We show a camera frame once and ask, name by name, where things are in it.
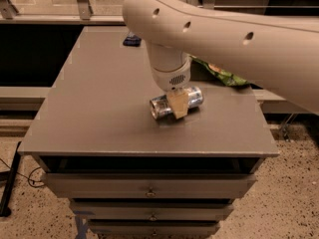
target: silver can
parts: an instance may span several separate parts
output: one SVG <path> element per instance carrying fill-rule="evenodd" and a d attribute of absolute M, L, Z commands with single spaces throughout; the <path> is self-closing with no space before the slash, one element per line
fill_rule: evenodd
<path fill-rule="evenodd" d="M 199 87 L 185 89 L 188 93 L 188 108 L 196 108 L 203 103 L 203 95 Z M 150 100 L 150 109 L 155 120 L 172 114 L 166 95 Z"/>

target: white robotic arm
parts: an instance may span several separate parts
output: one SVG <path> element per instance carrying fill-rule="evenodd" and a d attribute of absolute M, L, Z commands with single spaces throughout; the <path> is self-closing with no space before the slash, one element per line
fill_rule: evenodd
<path fill-rule="evenodd" d="M 319 115 L 319 19 L 205 10 L 195 3 L 125 0 L 125 22 L 146 40 L 160 88 L 170 92 L 187 83 L 186 52 Z"/>

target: desk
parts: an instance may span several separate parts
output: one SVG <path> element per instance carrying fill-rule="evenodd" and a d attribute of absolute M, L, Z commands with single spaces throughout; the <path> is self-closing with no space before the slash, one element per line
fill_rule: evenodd
<path fill-rule="evenodd" d="M 155 121 L 162 95 L 125 27 L 86 27 L 20 147 L 105 234 L 210 235 L 277 147 L 251 88 L 201 87 L 204 104 Z"/>

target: black cable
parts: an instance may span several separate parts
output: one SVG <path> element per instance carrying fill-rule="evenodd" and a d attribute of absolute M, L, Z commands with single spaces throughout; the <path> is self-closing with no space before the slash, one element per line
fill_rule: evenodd
<path fill-rule="evenodd" d="M 10 167 L 2 158 L 0 158 L 0 161 L 1 161 L 5 166 L 7 166 L 9 169 L 11 169 L 11 167 Z M 19 174 L 20 176 L 26 178 L 26 179 L 28 180 L 28 184 L 29 184 L 31 187 L 34 187 L 34 188 L 43 187 L 43 186 L 45 186 L 45 184 L 43 184 L 43 185 L 37 185 L 37 186 L 34 185 L 35 183 L 40 183 L 40 182 L 42 182 L 41 180 L 31 179 L 32 174 L 33 174 L 36 170 L 38 170 L 38 169 L 40 169 L 40 168 L 41 168 L 41 167 L 39 166 L 39 167 L 33 169 L 33 170 L 30 172 L 29 176 L 26 176 L 26 175 L 24 175 L 24 174 L 22 174 L 22 173 L 20 173 L 20 172 L 17 172 L 17 174 Z"/>

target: terrazzo floor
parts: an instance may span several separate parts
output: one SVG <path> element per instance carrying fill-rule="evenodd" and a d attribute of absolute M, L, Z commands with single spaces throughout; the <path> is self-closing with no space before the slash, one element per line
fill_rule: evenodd
<path fill-rule="evenodd" d="M 31 116 L 0 117 L 0 157 L 5 162 L 11 163 L 31 121 Z M 280 156 L 266 159 L 256 172 L 258 181 L 242 199 L 235 200 L 234 211 L 210 239 L 319 238 L 319 117 L 302 116 L 296 121 L 289 128 L 290 142 L 279 133 L 278 121 L 268 123 Z M 37 166 L 25 156 L 19 171 L 28 175 Z M 0 171 L 4 170 L 7 167 L 0 163 Z M 40 175 L 38 170 L 33 178 Z M 46 187 L 32 188 L 18 175 L 9 205 L 12 214 L 0 218 L 0 239 L 76 238 L 74 214 L 68 205 L 67 199 L 58 199 Z M 88 231 L 87 238 L 98 236 Z"/>

